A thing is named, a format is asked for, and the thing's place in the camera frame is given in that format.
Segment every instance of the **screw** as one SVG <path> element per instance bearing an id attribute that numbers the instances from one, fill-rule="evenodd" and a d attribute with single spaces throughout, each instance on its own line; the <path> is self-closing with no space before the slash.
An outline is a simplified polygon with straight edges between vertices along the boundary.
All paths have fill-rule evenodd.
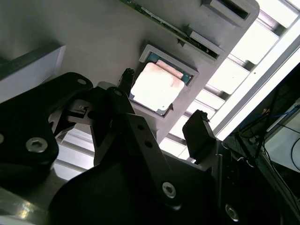
<path id="1" fill-rule="evenodd" d="M 122 92 L 120 92 L 119 90 L 114 90 L 114 93 L 115 93 L 116 95 L 122 96 Z"/>
<path id="2" fill-rule="evenodd" d="M 227 213 L 227 215 L 229 215 L 229 217 L 234 221 L 234 222 L 238 222 L 239 221 L 239 215 L 236 212 L 236 210 L 231 207 L 230 205 L 226 204 L 225 205 L 225 211 Z"/>
<path id="3" fill-rule="evenodd" d="M 47 141 L 40 137 L 33 137 L 26 142 L 27 150 L 34 153 L 44 152 L 47 147 Z"/>
<path id="4" fill-rule="evenodd" d="M 2 144 L 3 142 L 4 142 L 4 136 L 0 134 L 0 144 Z"/>
<path id="5" fill-rule="evenodd" d="M 171 184 L 169 182 L 163 183 L 163 192 L 169 198 L 175 198 L 175 196 L 176 196 L 176 189 L 173 186 L 173 184 Z"/>
<path id="6" fill-rule="evenodd" d="M 81 84 L 86 84 L 86 81 L 83 80 L 83 79 L 78 79 L 77 82 L 78 82 L 78 83 L 81 83 Z"/>

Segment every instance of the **bolt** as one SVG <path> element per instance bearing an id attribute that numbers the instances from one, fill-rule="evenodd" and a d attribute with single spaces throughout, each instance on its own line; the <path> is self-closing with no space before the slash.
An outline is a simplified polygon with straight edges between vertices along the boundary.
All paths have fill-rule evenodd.
<path id="1" fill-rule="evenodd" d="M 78 83 L 81 83 L 81 84 L 86 84 L 86 81 L 83 80 L 83 79 L 78 79 L 77 82 L 78 82 Z"/>
<path id="2" fill-rule="evenodd" d="M 115 93 L 116 95 L 122 96 L 122 92 L 120 92 L 119 90 L 114 90 L 114 93 Z"/>
<path id="3" fill-rule="evenodd" d="M 225 211 L 227 213 L 227 215 L 234 221 L 234 222 L 238 222 L 239 221 L 239 215 L 237 213 L 237 211 L 231 207 L 230 205 L 226 204 L 225 205 Z"/>
<path id="4" fill-rule="evenodd" d="M 175 196 L 176 196 L 176 189 L 173 186 L 173 184 L 171 184 L 169 182 L 164 182 L 162 188 L 163 188 L 164 194 L 167 197 L 169 197 L 169 198 L 175 198 Z"/>
<path id="5" fill-rule="evenodd" d="M 4 142 L 4 136 L 0 134 L 0 144 L 2 144 L 3 142 Z"/>
<path id="6" fill-rule="evenodd" d="M 26 142 L 27 150 L 34 153 L 44 152 L 47 147 L 47 141 L 40 137 L 33 137 Z"/>

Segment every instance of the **metal frame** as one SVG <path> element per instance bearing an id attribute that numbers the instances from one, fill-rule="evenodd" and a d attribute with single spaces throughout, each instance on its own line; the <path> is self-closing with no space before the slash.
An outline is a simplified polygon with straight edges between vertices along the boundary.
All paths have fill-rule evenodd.
<path id="1" fill-rule="evenodd" d="M 211 119 L 218 139 L 224 140 L 299 63 L 299 46 L 300 17 Z"/>

